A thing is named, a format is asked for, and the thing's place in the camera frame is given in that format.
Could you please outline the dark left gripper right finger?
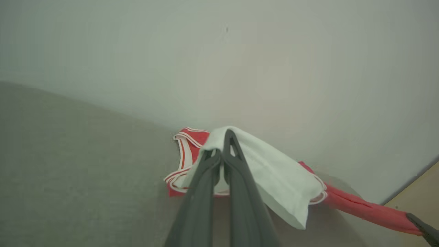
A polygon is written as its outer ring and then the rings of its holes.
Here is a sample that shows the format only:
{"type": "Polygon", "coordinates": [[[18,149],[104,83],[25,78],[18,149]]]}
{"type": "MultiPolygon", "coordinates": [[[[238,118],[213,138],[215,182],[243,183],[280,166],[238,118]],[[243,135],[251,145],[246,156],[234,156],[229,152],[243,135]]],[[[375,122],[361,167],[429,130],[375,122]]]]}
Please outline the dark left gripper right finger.
{"type": "Polygon", "coordinates": [[[268,209],[262,200],[236,134],[226,130],[222,158],[230,192],[230,246],[279,247],[268,209]]]}

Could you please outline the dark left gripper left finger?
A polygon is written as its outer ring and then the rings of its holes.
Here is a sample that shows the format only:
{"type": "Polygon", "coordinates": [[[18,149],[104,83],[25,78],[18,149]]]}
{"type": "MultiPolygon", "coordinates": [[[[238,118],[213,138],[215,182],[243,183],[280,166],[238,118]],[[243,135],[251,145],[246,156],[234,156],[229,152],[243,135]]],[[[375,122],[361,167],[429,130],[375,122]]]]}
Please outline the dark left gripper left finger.
{"type": "Polygon", "coordinates": [[[213,245],[214,187],[221,164],[219,150],[205,151],[164,243],[165,247],[213,245]]]}

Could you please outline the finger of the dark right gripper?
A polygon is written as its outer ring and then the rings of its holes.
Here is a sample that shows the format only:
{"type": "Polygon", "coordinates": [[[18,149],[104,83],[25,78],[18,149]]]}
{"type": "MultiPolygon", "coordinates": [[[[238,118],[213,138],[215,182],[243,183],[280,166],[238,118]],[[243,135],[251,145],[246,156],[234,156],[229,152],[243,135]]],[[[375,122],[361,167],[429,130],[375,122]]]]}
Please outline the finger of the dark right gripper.
{"type": "Polygon", "coordinates": [[[439,246],[439,231],[423,222],[418,217],[411,213],[406,213],[406,218],[412,222],[418,230],[422,233],[422,237],[431,247],[439,246]]]}

